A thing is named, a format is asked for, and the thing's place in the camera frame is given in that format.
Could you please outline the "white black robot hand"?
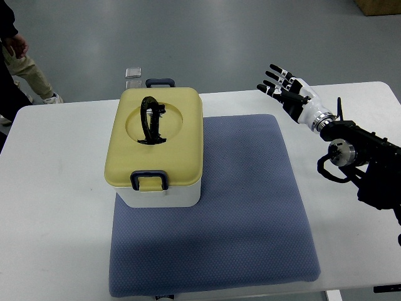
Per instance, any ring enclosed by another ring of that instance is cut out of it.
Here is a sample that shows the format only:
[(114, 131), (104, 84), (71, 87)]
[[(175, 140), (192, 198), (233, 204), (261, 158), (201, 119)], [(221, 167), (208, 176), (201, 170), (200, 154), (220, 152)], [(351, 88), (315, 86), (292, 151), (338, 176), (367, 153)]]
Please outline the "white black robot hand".
[(336, 120), (335, 114), (322, 105), (320, 96), (302, 78), (271, 64), (265, 72), (268, 77), (257, 89), (278, 101), (283, 110), (297, 124), (305, 124), (318, 133)]

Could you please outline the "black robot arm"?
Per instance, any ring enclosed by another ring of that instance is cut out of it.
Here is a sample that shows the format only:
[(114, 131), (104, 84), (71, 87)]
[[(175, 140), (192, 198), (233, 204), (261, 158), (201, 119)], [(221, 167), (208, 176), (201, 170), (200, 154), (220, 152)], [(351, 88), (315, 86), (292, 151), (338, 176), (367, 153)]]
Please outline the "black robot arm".
[(400, 147), (344, 120), (341, 98), (337, 110), (339, 120), (326, 122), (320, 130), (330, 144), (317, 171), (333, 182), (354, 183), (359, 201), (378, 210), (391, 209), (400, 221)]

